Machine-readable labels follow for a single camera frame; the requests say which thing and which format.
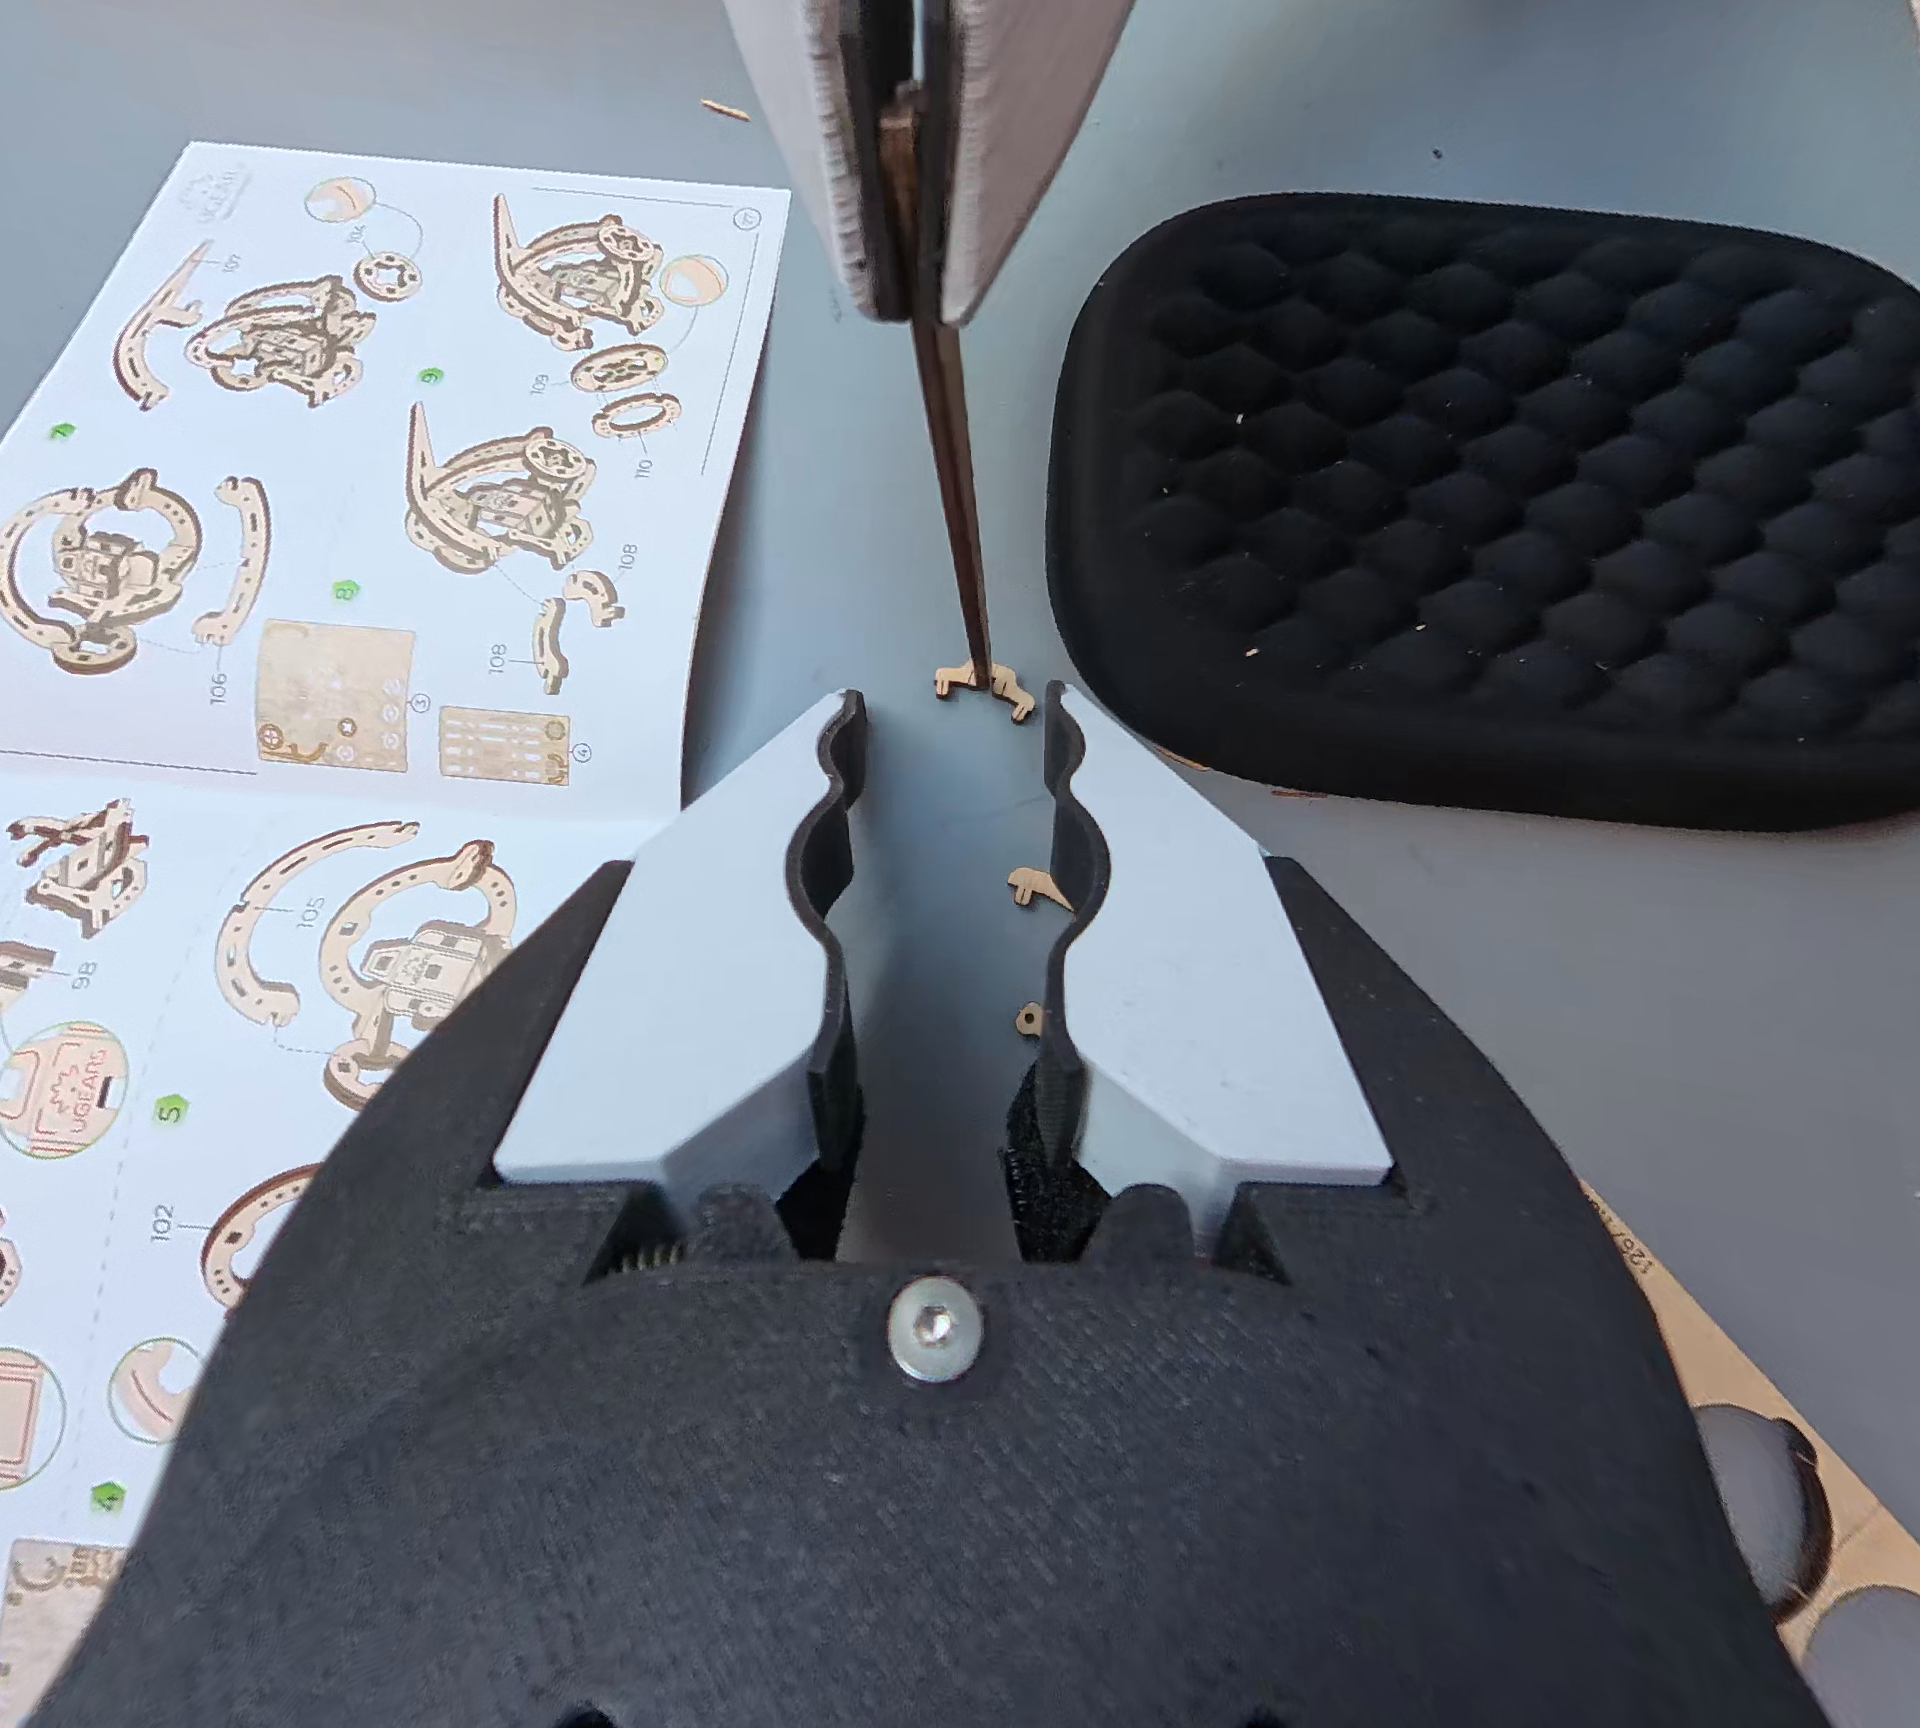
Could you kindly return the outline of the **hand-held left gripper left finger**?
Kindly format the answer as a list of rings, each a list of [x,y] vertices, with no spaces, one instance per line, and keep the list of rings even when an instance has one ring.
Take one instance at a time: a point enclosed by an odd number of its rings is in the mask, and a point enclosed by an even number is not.
[[[507,1183],[654,1185],[689,1214],[712,1186],[853,1175],[853,995],[826,919],[866,745],[862,694],[826,694],[637,850],[494,1153]]]

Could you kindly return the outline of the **white instruction booklet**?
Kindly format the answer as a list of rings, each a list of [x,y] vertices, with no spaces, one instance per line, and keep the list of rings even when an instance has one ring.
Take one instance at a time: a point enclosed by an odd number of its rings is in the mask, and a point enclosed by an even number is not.
[[[683,809],[779,191],[194,144],[4,437],[4,1725],[314,1165]]]

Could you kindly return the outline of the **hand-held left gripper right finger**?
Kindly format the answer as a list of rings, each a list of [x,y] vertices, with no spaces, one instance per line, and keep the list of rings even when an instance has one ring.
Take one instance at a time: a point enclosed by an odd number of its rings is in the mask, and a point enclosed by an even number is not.
[[[1160,1186],[1222,1221],[1242,1186],[1381,1186],[1389,1146],[1261,845],[1058,683],[1042,773],[1072,912],[1009,1121],[1014,1217]]]

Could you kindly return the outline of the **black honeycomb pad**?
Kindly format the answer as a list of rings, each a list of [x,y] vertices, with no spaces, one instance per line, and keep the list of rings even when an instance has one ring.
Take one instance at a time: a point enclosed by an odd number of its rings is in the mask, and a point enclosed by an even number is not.
[[[1918,296],[1811,241],[1192,209],[1064,358],[1048,593],[1149,743],[1324,796],[1723,832],[1918,802]]]

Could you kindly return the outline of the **punched wooden part sheet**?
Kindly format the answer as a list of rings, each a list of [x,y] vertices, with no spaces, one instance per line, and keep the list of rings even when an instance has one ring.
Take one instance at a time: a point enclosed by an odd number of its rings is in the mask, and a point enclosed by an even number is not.
[[[1627,1222],[1748,1576],[1833,1725],[1918,1722],[1918,1544]]]

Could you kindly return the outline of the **wooden stick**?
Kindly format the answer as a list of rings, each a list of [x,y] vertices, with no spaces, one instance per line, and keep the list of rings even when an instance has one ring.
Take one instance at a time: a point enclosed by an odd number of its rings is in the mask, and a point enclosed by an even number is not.
[[[880,113],[876,150],[923,386],[932,469],[968,638],[968,661],[986,672],[994,657],[962,349],[957,330],[940,323],[940,295],[924,285],[920,269],[920,237],[928,230],[920,162],[924,117],[923,84],[901,82]]]

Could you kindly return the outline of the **small bracket-shaped wooden part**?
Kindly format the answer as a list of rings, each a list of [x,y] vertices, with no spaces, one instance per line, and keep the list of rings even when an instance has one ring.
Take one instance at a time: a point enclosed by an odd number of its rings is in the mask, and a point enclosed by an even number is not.
[[[934,692],[940,700],[949,700],[958,692],[990,694],[996,703],[1010,709],[1017,725],[1027,723],[1038,706],[1038,700],[1022,686],[1014,669],[1001,663],[990,663],[984,672],[975,661],[958,666],[940,666],[934,670]]]

